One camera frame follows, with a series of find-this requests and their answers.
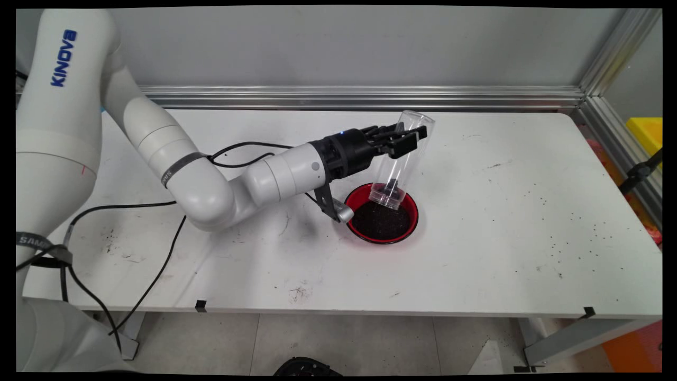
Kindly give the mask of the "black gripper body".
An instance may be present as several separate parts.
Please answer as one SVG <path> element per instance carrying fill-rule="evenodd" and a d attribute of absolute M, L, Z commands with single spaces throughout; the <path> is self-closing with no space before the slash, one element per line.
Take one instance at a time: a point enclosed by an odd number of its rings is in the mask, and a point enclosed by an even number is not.
<path fill-rule="evenodd" d="M 349 129 L 311 141 L 324 166 L 326 182 L 346 178 L 370 167 L 379 155 L 372 143 L 377 129 Z"/>

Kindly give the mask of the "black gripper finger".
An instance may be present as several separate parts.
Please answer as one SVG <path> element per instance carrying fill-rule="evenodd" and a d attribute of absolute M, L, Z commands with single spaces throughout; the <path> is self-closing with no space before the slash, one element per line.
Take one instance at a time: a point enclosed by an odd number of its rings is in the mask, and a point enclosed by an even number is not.
<path fill-rule="evenodd" d="M 401 123 L 387 126 L 373 125 L 363 129 L 363 135 L 367 140 L 398 139 L 403 134 L 404 127 Z"/>
<path fill-rule="evenodd" d="M 418 141 L 427 138 L 427 126 L 422 125 L 411 130 L 396 132 L 396 126 L 384 127 L 377 133 L 377 150 L 391 159 L 399 159 L 418 148 Z"/>

